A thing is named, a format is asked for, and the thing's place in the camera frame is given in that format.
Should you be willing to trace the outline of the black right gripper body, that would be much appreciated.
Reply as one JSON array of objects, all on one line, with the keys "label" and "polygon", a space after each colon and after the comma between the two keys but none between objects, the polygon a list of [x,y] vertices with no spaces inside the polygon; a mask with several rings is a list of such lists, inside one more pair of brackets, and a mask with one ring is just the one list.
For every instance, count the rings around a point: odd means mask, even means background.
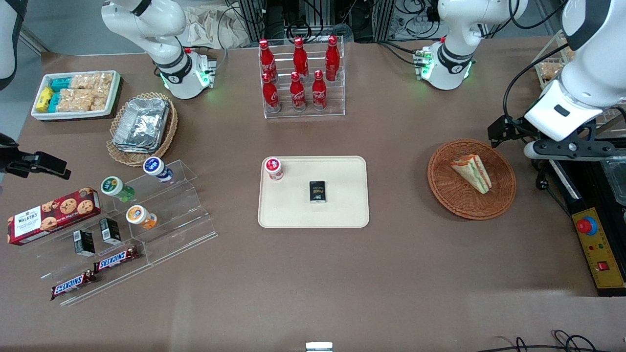
[{"label": "black right gripper body", "polygon": [[0,172],[2,174],[10,174],[18,177],[23,177],[21,171],[9,169],[9,165],[14,161],[20,161],[22,159],[22,153],[18,146],[1,146],[0,147]]}]

